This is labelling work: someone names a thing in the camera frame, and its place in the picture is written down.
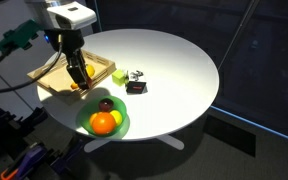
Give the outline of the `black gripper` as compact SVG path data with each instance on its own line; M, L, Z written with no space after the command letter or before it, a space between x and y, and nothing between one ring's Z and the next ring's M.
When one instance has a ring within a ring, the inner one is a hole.
M45 35L55 51L62 50L65 54L68 62L66 69L73 81L80 89L88 89L87 64L81 51L84 45L82 32L80 30L46 30Z

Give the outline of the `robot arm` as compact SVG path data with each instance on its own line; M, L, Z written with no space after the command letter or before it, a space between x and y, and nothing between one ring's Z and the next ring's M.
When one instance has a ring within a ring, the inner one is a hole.
M81 30L95 23L92 9L76 0L24 0L34 21L41 26L53 49L66 56L67 71L82 90L92 86L86 71L81 48L84 39Z

